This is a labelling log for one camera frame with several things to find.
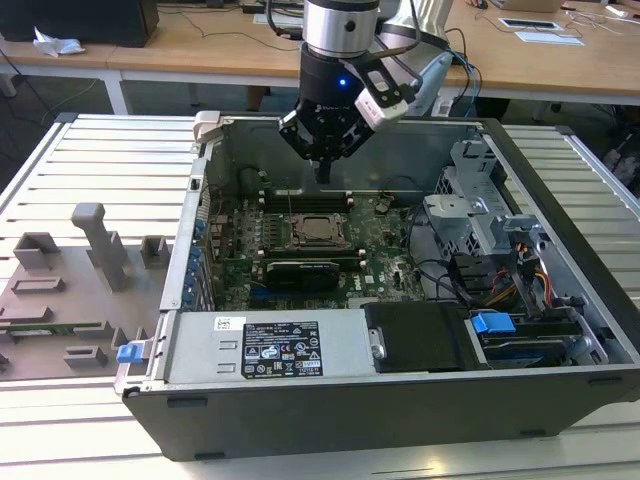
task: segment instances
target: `screw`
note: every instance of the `screw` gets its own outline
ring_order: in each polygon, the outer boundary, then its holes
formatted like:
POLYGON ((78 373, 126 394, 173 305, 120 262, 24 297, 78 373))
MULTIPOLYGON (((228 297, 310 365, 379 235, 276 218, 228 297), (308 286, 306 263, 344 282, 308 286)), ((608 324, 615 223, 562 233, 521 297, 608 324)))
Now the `screw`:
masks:
POLYGON ((371 354, 376 360, 382 360, 386 357, 382 345, 371 345, 371 354))

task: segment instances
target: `table leg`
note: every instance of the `table leg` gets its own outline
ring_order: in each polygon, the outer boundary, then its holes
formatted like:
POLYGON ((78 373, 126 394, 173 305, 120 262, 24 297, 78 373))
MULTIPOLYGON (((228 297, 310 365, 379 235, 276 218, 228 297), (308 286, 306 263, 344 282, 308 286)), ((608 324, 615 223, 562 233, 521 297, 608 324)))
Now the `table leg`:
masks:
POLYGON ((549 105, 551 105, 551 102, 538 102, 538 105, 536 105, 536 109, 533 112, 533 115, 531 115, 531 118, 535 122, 540 122, 542 120, 542 115, 545 114, 545 112, 549 108, 549 105))
POLYGON ((269 87, 247 86, 247 110, 251 112, 260 111, 262 99, 267 95, 267 91, 269 90, 269 87))
POLYGON ((107 94, 109 95, 109 101, 111 102, 113 113, 115 115, 129 115, 131 107, 129 106, 129 102, 122 91, 121 79, 117 76, 109 76, 104 78, 103 81, 107 87, 107 94))
POLYGON ((198 84, 188 83, 187 88, 189 89, 189 103, 192 107, 199 107, 200 100, 198 99, 198 84))
POLYGON ((16 89, 11 81, 11 75, 0 75, 0 92, 7 98, 16 96, 16 89))

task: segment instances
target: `aluminum profile table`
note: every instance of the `aluminum profile table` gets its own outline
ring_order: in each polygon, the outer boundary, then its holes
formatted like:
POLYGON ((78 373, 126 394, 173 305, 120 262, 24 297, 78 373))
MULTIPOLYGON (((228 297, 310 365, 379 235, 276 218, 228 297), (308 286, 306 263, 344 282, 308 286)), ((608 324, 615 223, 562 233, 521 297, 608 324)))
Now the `aluminum profile table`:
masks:
MULTIPOLYGON (((0 279, 12 273, 13 246, 24 231, 46 228, 61 244, 84 244, 68 220, 79 201, 105 203, 107 226, 125 243, 149 231, 171 238, 196 156, 192 120, 80 115, 55 124, 0 196, 0 279)), ((638 302, 631 281, 640 264, 634 199, 572 135, 507 128, 638 302)), ((526 211, 517 188, 508 186, 526 211)), ((0 383, 1 478, 595 480, 640 472, 640 402, 603 407, 554 438, 173 463, 120 402, 113 378, 65 383, 0 383)))
MULTIPOLYGON (((640 306, 640 205, 573 134, 555 127, 505 127, 631 300, 640 306)), ((507 188, 531 213, 512 181, 507 188)))

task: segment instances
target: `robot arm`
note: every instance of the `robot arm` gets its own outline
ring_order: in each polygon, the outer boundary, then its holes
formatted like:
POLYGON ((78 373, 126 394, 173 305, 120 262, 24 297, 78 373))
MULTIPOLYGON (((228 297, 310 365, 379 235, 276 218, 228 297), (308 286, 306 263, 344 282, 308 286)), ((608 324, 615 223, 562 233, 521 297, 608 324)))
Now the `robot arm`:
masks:
POLYGON ((379 0, 305 0, 298 102, 279 127, 318 183, 375 131, 431 104, 451 63, 452 1, 401 0, 376 38, 379 0))

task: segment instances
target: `paper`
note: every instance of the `paper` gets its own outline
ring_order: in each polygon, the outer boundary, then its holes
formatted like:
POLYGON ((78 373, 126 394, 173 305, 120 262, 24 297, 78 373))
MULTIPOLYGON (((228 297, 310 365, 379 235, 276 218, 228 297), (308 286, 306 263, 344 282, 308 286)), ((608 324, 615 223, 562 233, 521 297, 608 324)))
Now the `paper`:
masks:
POLYGON ((552 43, 556 45, 584 45, 579 39, 572 36, 555 35, 542 32, 515 32, 520 40, 531 43, 552 43))
POLYGON ((51 55, 52 57, 58 57, 58 55, 84 52, 84 48, 80 46, 79 40, 74 38, 60 40, 41 33, 35 27, 33 30, 36 32, 36 39, 33 41, 33 45, 40 53, 51 55))

